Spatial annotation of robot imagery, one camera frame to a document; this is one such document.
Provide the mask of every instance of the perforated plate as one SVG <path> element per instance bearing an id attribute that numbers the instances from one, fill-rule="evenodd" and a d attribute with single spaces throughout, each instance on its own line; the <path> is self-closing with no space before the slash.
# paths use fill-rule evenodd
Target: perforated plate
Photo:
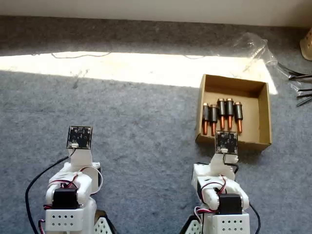
<path id="1" fill-rule="evenodd" d="M 106 218 L 100 217 L 94 225 L 94 234 L 113 234 Z"/>
<path id="2" fill-rule="evenodd" d="M 214 215 L 212 234 L 250 234 L 249 214 Z"/>
<path id="3" fill-rule="evenodd" d="M 83 210 L 46 210 L 46 231 L 81 231 Z"/>
<path id="4" fill-rule="evenodd" d="M 202 225 L 197 220 L 193 220 L 191 221 L 185 234 L 201 234 L 201 228 L 202 228 Z"/>

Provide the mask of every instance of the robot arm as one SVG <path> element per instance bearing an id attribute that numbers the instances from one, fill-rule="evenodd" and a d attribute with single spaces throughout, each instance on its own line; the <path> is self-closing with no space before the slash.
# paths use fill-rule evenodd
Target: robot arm
<path id="1" fill-rule="evenodd" d="M 45 220 L 39 221 L 41 234 L 115 233 L 106 213 L 97 210 L 96 202 L 91 197 L 103 184 L 100 163 L 92 161 L 91 137 L 92 127 L 69 127 L 67 149 L 70 162 L 66 162 L 49 180 L 44 205 Z"/>
<path id="2" fill-rule="evenodd" d="M 232 166 L 238 161 L 237 133 L 217 132 L 215 155 L 210 164 L 194 164 L 192 186 L 197 191 L 200 207 L 181 234 L 250 234 L 249 198 L 235 182 Z"/>

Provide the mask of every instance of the cylindrical object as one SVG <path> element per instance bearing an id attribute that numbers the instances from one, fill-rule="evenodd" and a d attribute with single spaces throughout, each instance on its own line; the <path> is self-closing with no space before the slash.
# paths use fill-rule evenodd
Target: cylindrical object
<path id="1" fill-rule="evenodd" d="M 235 113 L 235 121 L 237 122 L 237 128 L 238 132 L 242 133 L 242 120 L 243 120 L 243 109 L 242 109 L 242 103 L 235 102 L 234 103 L 234 113 Z"/>
<path id="2" fill-rule="evenodd" d="M 223 98 L 219 98 L 217 101 L 220 116 L 220 127 L 224 129 L 224 116 L 225 116 L 225 101 Z"/>
<path id="3" fill-rule="evenodd" d="M 215 126 L 218 122 L 218 107 L 216 105 L 210 105 L 210 123 L 211 123 L 211 135 L 215 136 Z"/>
<path id="4" fill-rule="evenodd" d="M 234 103 L 234 101 L 232 98 L 226 99 L 225 114 L 228 117 L 228 128 L 229 129 L 232 129 L 232 120 L 233 120 L 233 115 L 234 115 L 233 103 Z"/>
<path id="5" fill-rule="evenodd" d="M 207 133 L 208 133 L 209 118 L 210 118 L 209 106 L 207 103 L 203 103 L 203 117 L 202 117 L 203 135 L 207 135 Z"/>
<path id="6" fill-rule="evenodd" d="M 312 60 L 312 28 L 300 41 L 300 48 L 302 56 L 307 60 Z"/>

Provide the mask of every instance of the black cable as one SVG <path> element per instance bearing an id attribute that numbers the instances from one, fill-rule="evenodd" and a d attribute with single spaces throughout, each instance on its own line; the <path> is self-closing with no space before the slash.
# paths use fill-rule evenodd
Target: black cable
<path id="1" fill-rule="evenodd" d="M 255 231 L 254 234 L 259 234 L 260 228 L 261 228 L 260 215 L 259 215 L 259 213 L 256 211 L 256 209 L 252 206 L 252 204 L 251 204 L 250 202 L 249 202 L 249 205 L 250 205 L 250 207 L 252 208 L 253 212 L 255 213 L 255 215 L 256 215 L 257 218 L 258 218 L 258 228 L 257 228 L 257 230 Z"/>
<path id="2" fill-rule="evenodd" d="M 223 164 L 227 165 L 227 166 L 235 167 L 234 174 L 236 174 L 238 172 L 239 166 L 237 164 L 235 164 L 235 163 L 226 163 L 225 162 L 225 158 L 226 158 L 225 156 L 226 156 L 226 154 L 224 153 L 223 154 Z"/>
<path id="3" fill-rule="evenodd" d="M 69 155 L 69 157 L 71 157 L 74 152 L 76 151 L 76 149 L 73 150 L 73 152 Z M 58 160 L 56 163 L 52 164 L 51 166 L 49 166 L 48 168 L 46 168 L 43 172 L 41 172 L 39 175 L 37 175 L 31 182 L 30 184 L 28 185 L 27 189 L 26 189 L 26 192 L 25 192 L 25 204 L 26 204 L 26 210 L 27 210 L 27 215 L 28 215 L 28 219 L 29 219 L 29 222 L 30 222 L 30 225 L 31 227 L 33 228 L 33 231 L 35 234 L 39 234 L 38 231 L 37 231 L 37 228 L 35 226 L 35 223 L 33 221 L 33 218 L 31 216 L 31 212 L 30 212 L 30 206 L 29 206 L 29 197 L 28 197 L 28 194 L 29 194 L 29 190 L 30 188 L 33 186 L 33 184 L 36 182 L 37 179 L 39 179 L 40 176 L 42 176 L 45 172 L 47 172 L 48 170 L 50 170 L 52 167 L 58 165 L 59 163 L 65 161 L 66 159 L 69 158 L 68 156 L 64 157 L 64 158 L 61 158 L 60 160 Z"/>

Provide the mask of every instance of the open cardboard box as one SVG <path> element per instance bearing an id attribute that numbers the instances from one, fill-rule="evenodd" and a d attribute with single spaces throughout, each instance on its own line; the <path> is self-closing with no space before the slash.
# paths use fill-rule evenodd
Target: open cardboard box
<path id="1" fill-rule="evenodd" d="M 208 134 L 202 133 L 203 103 L 216 104 L 218 98 L 232 98 L 234 102 L 240 101 L 243 109 L 243 132 L 238 135 L 239 149 L 264 150 L 272 143 L 270 95 L 269 86 L 265 82 L 237 78 L 204 75 L 200 84 L 196 142 L 214 143 L 211 127 Z M 218 121 L 216 130 L 220 130 Z M 235 119 L 230 131 L 237 132 Z"/>

